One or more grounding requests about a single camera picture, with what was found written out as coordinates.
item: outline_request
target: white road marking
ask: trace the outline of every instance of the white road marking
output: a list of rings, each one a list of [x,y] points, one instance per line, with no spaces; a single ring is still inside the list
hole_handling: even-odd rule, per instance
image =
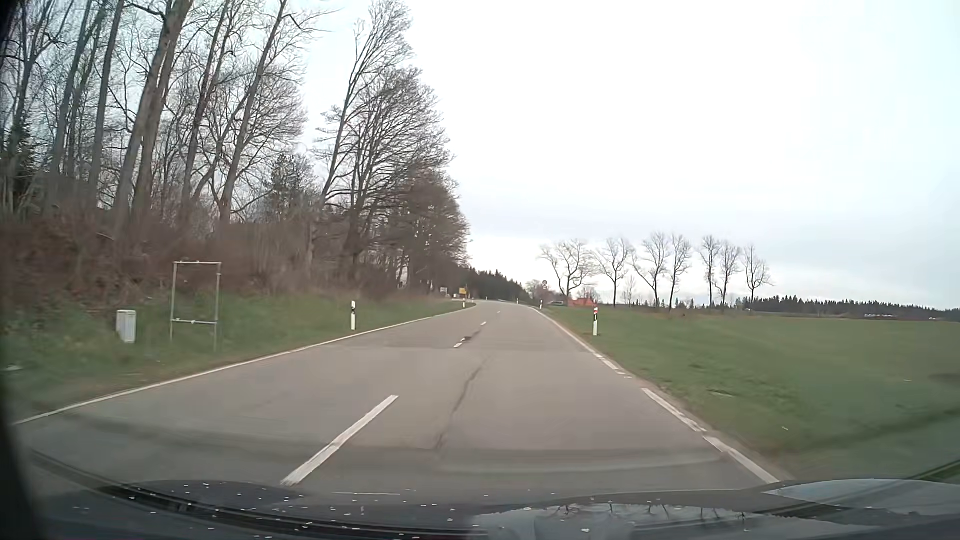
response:
[[[667,409],[667,410],[670,412],[670,414],[676,416],[677,419],[679,419],[681,422],[683,422],[684,424],[686,424],[690,429],[692,429],[692,430],[700,433],[700,435],[704,438],[704,440],[707,441],[707,442],[709,442],[710,445],[713,446],[713,448],[719,450],[720,452],[722,452],[722,453],[724,453],[724,454],[729,454],[730,457],[732,457],[733,459],[735,459],[736,462],[739,463],[740,465],[743,465],[743,467],[744,467],[745,469],[747,469],[748,471],[750,471],[751,473],[753,473],[754,475],[756,475],[757,478],[759,478],[759,479],[761,479],[761,480],[763,480],[763,481],[765,481],[765,482],[767,482],[767,483],[774,483],[774,482],[778,482],[778,481],[779,481],[779,480],[777,479],[777,477],[775,477],[775,476],[771,475],[770,473],[768,473],[766,470],[763,469],[763,467],[760,467],[759,465],[757,465],[753,460],[751,460],[751,459],[750,459],[749,457],[747,457],[746,455],[742,454],[742,453],[741,453],[739,450],[737,450],[736,448],[731,447],[730,445],[724,443],[723,441],[721,441],[720,439],[718,439],[718,438],[716,438],[716,437],[711,437],[711,436],[709,436],[709,435],[705,435],[704,433],[706,433],[707,430],[705,430],[705,429],[703,429],[702,427],[700,427],[700,425],[697,424],[696,422],[694,422],[693,420],[690,420],[685,414],[683,414],[683,413],[680,412],[676,407],[674,407],[674,406],[672,406],[670,403],[668,403],[664,398],[662,398],[662,397],[658,396],[657,394],[655,394],[655,393],[654,393],[653,391],[651,391],[649,388],[644,388],[644,389],[643,389],[643,392],[644,392],[647,396],[649,396],[651,400],[657,402],[658,405],[660,405],[660,406],[662,406],[663,408]]]
[[[680,420],[681,422],[683,422],[684,424],[686,424],[686,426],[687,426],[688,428],[690,428],[690,429],[692,429],[692,430],[694,430],[694,431],[696,431],[696,432],[698,432],[698,433],[706,433],[706,432],[707,432],[707,430],[704,430],[703,428],[700,427],[700,424],[697,424],[697,423],[694,422],[693,420],[690,420],[685,414],[683,414],[682,412],[680,412],[679,409],[677,409],[676,407],[672,406],[672,405],[671,405],[670,403],[668,403],[664,398],[662,398],[662,397],[658,396],[657,394],[655,394],[652,390],[650,390],[650,388],[643,388],[643,393],[646,394],[647,396],[649,396],[651,400],[657,402],[657,405],[660,405],[661,407],[667,409],[667,410],[670,412],[670,414],[676,416],[677,419]]]
[[[212,375],[212,374],[214,374],[214,373],[220,373],[221,371],[226,371],[226,370],[228,370],[228,369],[233,369],[233,368],[235,368],[235,367],[240,367],[240,366],[245,366],[245,365],[249,365],[249,364],[254,364],[254,363],[256,363],[256,362],[262,362],[263,360],[269,360],[269,359],[271,359],[271,358],[276,358],[276,357],[279,357],[279,356],[291,355],[291,354],[293,354],[293,353],[300,353],[300,352],[303,352],[303,351],[307,351],[307,350],[309,350],[309,349],[313,349],[313,348],[315,348],[315,347],[322,347],[323,345],[329,345],[330,343],[336,343],[337,341],[343,341],[344,339],[351,339],[352,337],[358,337],[358,336],[364,335],[364,334],[366,334],[366,333],[373,333],[373,332],[375,332],[375,331],[382,331],[382,330],[388,330],[388,329],[391,329],[391,328],[402,327],[402,326],[404,326],[404,325],[409,325],[409,324],[413,324],[413,323],[418,323],[418,322],[420,322],[420,321],[425,321],[425,320],[427,320],[427,319],[435,319],[435,318],[437,318],[437,317],[443,317],[444,315],[450,315],[450,314],[453,314],[453,313],[463,313],[463,311],[462,311],[461,309],[457,309],[456,311],[448,311],[447,313],[441,313],[441,314],[439,314],[439,315],[430,315],[429,317],[423,317],[423,318],[421,318],[421,319],[414,319],[413,321],[407,321],[407,322],[405,322],[405,323],[399,323],[399,324],[396,324],[396,325],[390,325],[389,327],[382,327],[382,328],[373,329],[373,330],[367,330],[367,331],[359,331],[359,332],[357,332],[357,333],[352,333],[351,335],[345,335],[345,336],[343,336],[343,337],[338,337],[338,338],[336,338],[336,339],[331,339],[331,340],[325,341],[325,342],[323,342],[323,343],[315,343],[315,344],[313,344],[313,345],[307,345],[306,347],[300,347],[300,348],[298,348],[298,349],[292,349],[292,350],[290,350],[290,351],[283,351],[282,353],[274,353],[274,354],[272,354],[272,355],[261,356],[260,358],[254,358],[253,360],[245,360],[245,361],[242,361],[242,362],[239,362],[239,363],[235,363],[235,364],[230,364],[230,365],[227,365],[227,366],[218,367],[218,368],[216,368],[216,369],[211,369],[211,370],[209,370],[209,371],[204,371],[204,372],[201,372],[201,373],[195,373],[195,374],[193,374],[193,375],[187,375],[186,377],[179,377],[179,378],[176,378],[176,379],[163,380],[163,381],[161,381],[161,382],[155,382],[155,383],[153,383],[153,384],[148,384],[148,385],[146,385],[146,386],[140,386],[140,387],[138,387],[138,388],[131,388],[130,390],[124,390],[124,391],[122,391],[122,392],[117,392],[117,393],[115,393],[115,394],[107,394],[106,396],[101,396],[101,397],[99,397],[99,398],[94,398],[94,399],[92,399],[92,400],[87,400],[87,401],[85,401],[85,402],[79,402],[79,403],[76,403],[76,404],[67,405],[67,406],[65,406],[65,407],[61,407],[61,408],[58,408],[58,409],[55,409],[55,410],[51,410],[51,411],[49,411],[49,412],[44,412],[44,413],[41,413],[41,414],[38,414],[38,415],[35,415],[35,416],[31,416],[31,417],[29,417],[29,418],[24,418],[23,420],[17,420],[16,422],[13,422],[12,425],[13,425],[13,426],[19,426],[19,425],[21,425],[21,424],[26,424],[27,422],[33,422],[34,420],[39,420],[39,419],[41,419],[41,418],[46,418],[46,417],[48,417],[48,416],[53,416],[53,415],[55,415],[55,414],[60,414],[60,413],[62,413],[62,412],[66,412],[66,411],[68,411],[68,410],[73,410],[73,409],[75,409],[75,408],[80,408],[80,407],[82,407],[82,406],[98,404],[98,403],[100,403],[100,402],[105,402],[106,400],[112,400],[112,399],[114,399],[114,398],[122,398],[122,397],[124,397],[124,396],[129,396],[129,395],[131,395],[131,394],[136,394],[137,392],[143,392],[144,390],[152,390],[152,389],[154,389],[154,388],[160,388],[160,386],[166,386],[167,384],[173,384],[174,382],[183,382],[184,380],[196,379],[197,377],[203,377],[204,375]]]
[[[291,486],[297,485],[303,481],[310,473],[314,472],[317,467],[320,467],[324,464],[324,461],[330,459],[330,457],[337,453],[338,450],[343,448],[344,444],[350,440],[350,438],[357,434],[359,430],[362,430],[364,426],[369,424],[378,414],[384,411],[391,403],[396,401],[396,398],[399,396],[390,396],[389,398],[380,402],[380,405],[377,405],[368,412],[363,418],[357,420],[356,424],[347,428],[346,431],[337,435],[337,438],[330,441],[330,444],[326,445],[323,450],[317,452],[316,455],[307,459],[306,463],[303,463],[300,467],[297,468],[293,473],[283,479],[280,484]]]
[[[532,309],[535,313],[539,313],[541,317],[546,317],[551,323],[557,325],[557,328],[559,328],[560,330],[564,331],[564,333],[565,333],[566,335],[569,335],[570,337],[572,337],[573,340],[576,341],[577,343],[579,343],[584,349],[587,349],[588,351],[590,351],[591,353],[593,353],[595,356],[602,356],[602,355],[600,355],[600,353],[597,353],[597,351],[596,351],[595,349],[593,349],[592,347],[590,347],[583,339],[580,339],[579,337],[577,337],[576,335],[574,335],[573,332],[571,332],[571,331],[567,330],[566,328],[564,328],[564,325],[562,325],[562,324],[558,323],[557,321],[553,320],[552,318],[548,317],[546,314],[544,314],[544,313],[543,313],[542,311],[540,311],[539,309],[536,309],[536,308],[534,308],[534,307],[530,307],[530,309]],[[747,470],[749,470],[751,473],[754,473],[754,474],[755,474],[758,478],[760,478],[761,480],[766,481],[767,483],[773,483],[773,482],[779,481],[779,480],[777,479],[777,477],[775,477],[775,476],[771,475],[770,473],[768,473],[767,471],[765,471],[762,467],[760,467],[759,465],[757,465],[756,463],[754,463],[749,457],[747,457],[746,455],[742,454],[742,453],[739,452],[737,449],[731,448],[729,445],[725,444],[723,441],[721,441],[720,439],[718,439],[718,438],[716,438],[716,437],[708,437],[708,436],[706,436],[706,435],[702,435],[702,433],[704,433],[706,430],[704,430],[703,428],[701,428],[699,424],[697,424],[696,422],[694,422],[693,420],[691,420],[690,418],[688,418],[685,414],[683,414],[682,412],[680,412],[676,407],[672,406],[672,405],[671,405],[670,403],[668,403],[664,398],[658,396],[658,395],[655,394],[653,391],[651,391],[649,388],[643,388],[643,391],[647,394],[647,396],[650,397],[650,399],[652,399],[653,401],[657,402],[657,404],[659,404],[659,405],[662,406],[663,408],[667,409],[667,411],[669,411],[671,414],[673,414],[675,417],[677,417],[678,420],[680,420],[681,422],[683,422],[684,424],[686,424],[689,428],[691,428],[692,430],[694,430],[694,431],[696,431],[696,432],[698,432],[698,433],[701,433],[701,436],[704,438],[704,440],[706,440],[710,445],[712,445],[713,448],[719,450],[720,452],[725,452],[725,453],[729,454],[731,457],[733,457],[733,459],[735,459],[738,463],[740,463],[741,465],[743,465],[744,467],[746,467]]]
[[[713,445],[717,450],[725,454],[729,454],[733,459],[736,459],[736,462],[740,465],[743,465],[748,471],[754,473],[759,479],[767,482],[774,483],[779,482],[777,477],[766,472],[763,467],[760,467],[752,459],[747,457],[744,454],[741,454],[736,448],[731,448],[729,445],[721,441],[716,437],[708,437],[704,435],[704,440]]]

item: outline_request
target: road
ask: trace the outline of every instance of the road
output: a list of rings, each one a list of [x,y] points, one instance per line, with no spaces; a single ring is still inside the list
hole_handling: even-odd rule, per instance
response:
[[[479,302],[85,405],[17,433],[24,448],[116,482],[288,479],[332,502],[516,503],[766,483],[644,386],[541,313]],[[345,432],[352,437],[311,462]],[[65,489],[30,476],[40,492]],[[350,493],[396,495],[337,495]]]

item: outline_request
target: house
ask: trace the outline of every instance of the house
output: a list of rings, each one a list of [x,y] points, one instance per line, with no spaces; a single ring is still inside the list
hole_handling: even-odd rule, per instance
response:
[[[597,303],[593,302],[592,298],[578,298],[576,300],[571,300],[570,305],[572,307],[597,307]]]

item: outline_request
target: utility box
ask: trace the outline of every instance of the utility box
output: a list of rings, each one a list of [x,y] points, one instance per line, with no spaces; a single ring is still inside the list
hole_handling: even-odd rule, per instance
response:
[[[136,311],[117,309],[117,333],[124,343],[136,341]]]

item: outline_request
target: grass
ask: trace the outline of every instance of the grass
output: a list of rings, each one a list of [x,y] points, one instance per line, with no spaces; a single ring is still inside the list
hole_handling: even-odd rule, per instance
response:
[[[167,300],[135,308],[135,344],[120,342],[112,312],[90,314],[75,305],[42,320],[25,315],[8,320],[3,338],[6,363],[20,368],[5,374],[13,416],[350,334],[349,300],[225,294],[214,352],[210,326],[177,324],[171,342]],[[427,299],[361,302],[357,331],[457,308],[459,303]],[[210,320],[212,313],[211,297],[178,296],[179,318]]]
[[[549,313],[797,479],[917,475],[960,459],[960,325]]]

